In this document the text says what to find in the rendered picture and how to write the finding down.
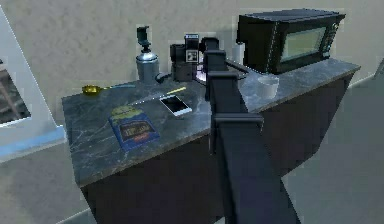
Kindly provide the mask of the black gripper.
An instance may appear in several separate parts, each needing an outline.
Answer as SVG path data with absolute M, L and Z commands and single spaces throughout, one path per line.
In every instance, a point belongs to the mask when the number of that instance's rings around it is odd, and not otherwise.
M 184 44 L 170 46 L 171 74 L 177 82 L 190 82 L 197 73 L 198 51 L 188 50 Z M 155 80 L 161 84 L 171 76 L 170 73 L 159 73 Z

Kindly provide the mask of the white cellphone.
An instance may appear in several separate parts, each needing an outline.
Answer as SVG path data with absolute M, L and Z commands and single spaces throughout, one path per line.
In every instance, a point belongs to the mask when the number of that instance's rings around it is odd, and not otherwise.
M 168 95 L 160 98 L 160 102 L 174 115 L 181 116 L 192 109 L 176 95 Z

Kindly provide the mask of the yellow pencil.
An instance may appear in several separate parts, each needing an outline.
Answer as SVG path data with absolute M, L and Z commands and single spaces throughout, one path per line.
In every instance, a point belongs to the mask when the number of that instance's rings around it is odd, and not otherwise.
M 150 100 L 154 100 L 154 99 L 158 99 L 158 98 L 161 98 L 161 97 L 164 97 L 164 96 L 168 96 L 168 95 L 172 95 L 174 93 L 177 93 L 177 92 L 180 92 L 180 91 L 184 91 L 186 90 L 186 87 L 181 87 L 181 88 L 178 88 L 178 89 L 174 89 L 174 90 L 171 90 L 167 93 L 155 93 L 155 94 L 152 94 L 152 95 L 149 95 L 149 96 L 146 96 L 142 99 L 139 99 L 139 100 L 136 100 L 132 103 L 130 103 L 129 105 L 137 105 L 137 104 L 141 104 L 141 103 L 144 103 L 146 101 L 150 101 Z

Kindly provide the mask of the silver spray bottle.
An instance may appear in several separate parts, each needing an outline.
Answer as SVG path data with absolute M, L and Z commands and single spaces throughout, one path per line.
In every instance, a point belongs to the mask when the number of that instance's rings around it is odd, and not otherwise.
M 136 56 L 136 66 L 139 80 L 143 83 L 152 83 L 159 74 L 159 60 L 158 55 L 150 49 L 151 43 L 148 40 L 147 29 L 148 26 L 137 28 L 137 40 L 142 49 Z

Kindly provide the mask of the blue book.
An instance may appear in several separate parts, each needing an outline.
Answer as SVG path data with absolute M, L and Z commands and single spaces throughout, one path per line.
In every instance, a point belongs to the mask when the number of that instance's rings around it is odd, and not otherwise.
M 114 108 L 108 121 L 124 151 L 138 148 L 160 137 L 144 111 L 130 105 Z

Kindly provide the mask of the white paper roll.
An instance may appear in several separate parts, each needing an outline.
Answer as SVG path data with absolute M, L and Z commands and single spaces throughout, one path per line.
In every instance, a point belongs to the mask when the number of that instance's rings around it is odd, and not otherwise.
M 233 61 L 238 64 L 243 64 L 244 52 L 245 52 L 245 44 L 236 43 L 233 47 L 233 53 L 232 53 Z

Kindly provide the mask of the black microwave oven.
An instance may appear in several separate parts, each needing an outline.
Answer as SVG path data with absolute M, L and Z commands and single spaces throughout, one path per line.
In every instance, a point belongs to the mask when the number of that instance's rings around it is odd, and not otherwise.
M 245 44 L 243 64 L 281 74 L 328 59 L 344 18 L 343 13 L 306 8 L 240 15 L 236 41 Z

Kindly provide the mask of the dark counter with marble top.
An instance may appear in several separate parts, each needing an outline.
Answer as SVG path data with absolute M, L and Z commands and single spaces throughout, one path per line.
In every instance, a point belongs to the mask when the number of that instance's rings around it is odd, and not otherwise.
M 262 139 L 284 176 L 319 149 L 359 67 L 327 59 L 280 75 L 277 94 L 256 94 L 258 74 L 239 82 L 247 109 L 265 119 Z M 165 81 L 63 98 L 74 177 L 97 224 L 214 224 L 224 214 L 215 156 L 209 152 L 210 105 L 203 84 Z M 112 110 L 155 93 L 174 93 L 192 111 L 174 116 L 160 98 L 136 106 L 160 137 L 129 152 L 108 121 Z

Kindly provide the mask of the white framed window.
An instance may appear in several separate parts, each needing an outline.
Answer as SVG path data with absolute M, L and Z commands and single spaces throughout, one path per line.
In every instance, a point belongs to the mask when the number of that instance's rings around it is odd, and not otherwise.
M 1 5 L 0 60 L 0 72 L 9 74 L 30 112 L 26 118 L 0 124 L 0 163 L 65 143 L 65 129 L 53 119 Z

